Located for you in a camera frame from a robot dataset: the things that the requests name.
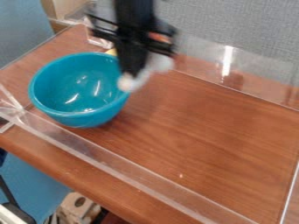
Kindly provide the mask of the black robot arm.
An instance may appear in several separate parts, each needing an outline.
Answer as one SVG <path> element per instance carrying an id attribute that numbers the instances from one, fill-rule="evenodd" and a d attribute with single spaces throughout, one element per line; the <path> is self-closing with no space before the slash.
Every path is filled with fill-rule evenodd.
<path id="1" fill-rule="evenodd" d="M 112 0 L 109 12 L 88 7 L 90 35 L 116 47 L 121 72 L 133 77 L 145 68 L 149 53 L 172 57 L 176 28 L 154 14 L 154 0 Z"/>

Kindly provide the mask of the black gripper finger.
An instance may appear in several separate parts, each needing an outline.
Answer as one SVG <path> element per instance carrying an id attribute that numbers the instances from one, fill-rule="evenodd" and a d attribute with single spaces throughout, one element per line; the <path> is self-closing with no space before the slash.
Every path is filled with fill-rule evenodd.
<path id="1" fill-rule="evenodd" d="M 132 72 L 132 65 L 130 65 L 130 49 L 121 45 L 116 48 L 116 54 L 118 57 L 118 63 L 121 66 L 122 72 Z"/>
<path id="2" fill-rule="evenodd" d="M 145 68 L 149 52 L 145 49 L 133 50 L 132 54 L 132 75 L 137 76 L 140 71 Z"/>

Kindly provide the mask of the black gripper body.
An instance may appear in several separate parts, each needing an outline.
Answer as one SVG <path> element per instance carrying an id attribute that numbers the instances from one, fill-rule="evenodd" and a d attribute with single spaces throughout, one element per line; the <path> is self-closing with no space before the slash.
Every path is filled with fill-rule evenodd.
<path id="1" fill-rule="evenodd" d="M 90 35 L 108 40 L 114 44 L 129 43 L 142 47 L 152 53 L 168 57 L 174 55 L 174 37 L 177 29 L 157 17 L 148 26 L 120 26 L 114 18 L 105 19 L 90 13 L 86 14 L 90 22 Z"/>

